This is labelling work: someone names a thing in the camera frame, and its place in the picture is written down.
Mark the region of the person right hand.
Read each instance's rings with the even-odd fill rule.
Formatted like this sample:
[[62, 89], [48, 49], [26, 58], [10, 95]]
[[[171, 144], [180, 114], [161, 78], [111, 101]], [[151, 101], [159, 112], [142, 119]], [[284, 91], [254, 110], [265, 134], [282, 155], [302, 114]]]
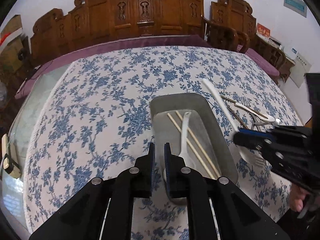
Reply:
[[303, 200], [308, 194], [303, 188], [298, 187], [295, 184], [291, 185], [291, 191], [289, 194], [289, 207], [295, 212], [300, 212], [303, 209]]

